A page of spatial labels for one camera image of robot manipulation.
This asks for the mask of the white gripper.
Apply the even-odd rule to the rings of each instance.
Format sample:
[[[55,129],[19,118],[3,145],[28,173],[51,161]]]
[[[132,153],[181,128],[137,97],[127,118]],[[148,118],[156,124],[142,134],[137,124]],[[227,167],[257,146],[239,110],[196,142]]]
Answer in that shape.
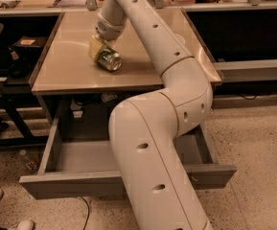
[[[100,12],[98,13],[95,30],[97,34],[102,38],[100,39],[97,35],[92,35],[89,42],[88,55],[93,61],[97,60],[99,53],[105,47],[105,43],[113,48],[117,42],[117,38],[123,33],[126,22],[122,21],[120,24],[116,22],[110,22]]]

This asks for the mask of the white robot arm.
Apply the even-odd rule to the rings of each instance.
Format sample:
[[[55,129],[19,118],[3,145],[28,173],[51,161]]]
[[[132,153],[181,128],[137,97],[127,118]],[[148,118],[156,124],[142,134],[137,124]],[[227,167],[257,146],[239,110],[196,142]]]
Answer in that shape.
[[[147,0],[105,0],[89,44],[94,58],[126,24],[143,43],[163,88],[128,98],[110,114],[111,149],[141,230],[213,230],[174,147],[209,113],[201,65]]]

